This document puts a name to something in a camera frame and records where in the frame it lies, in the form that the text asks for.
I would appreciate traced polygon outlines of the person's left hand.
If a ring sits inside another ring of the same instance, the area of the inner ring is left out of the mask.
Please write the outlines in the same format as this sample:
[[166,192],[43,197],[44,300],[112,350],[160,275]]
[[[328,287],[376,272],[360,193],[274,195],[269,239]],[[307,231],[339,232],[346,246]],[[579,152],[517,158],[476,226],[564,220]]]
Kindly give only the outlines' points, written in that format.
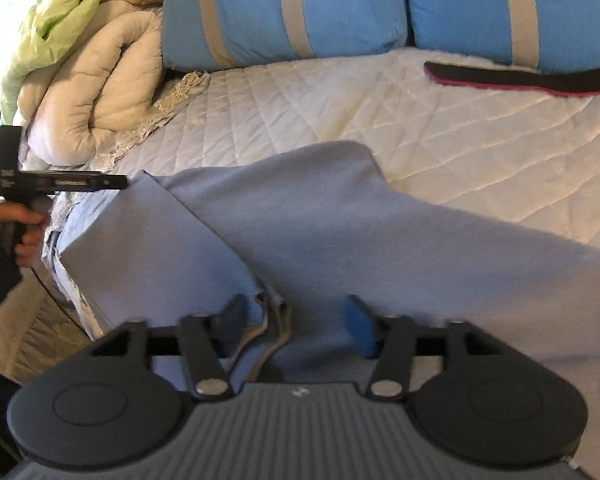
[[0,202],[0,237],[8,226],[14,226],[12,258],[20,268],[30,268],[35,264],[47,223],[48,214],[18,203]]

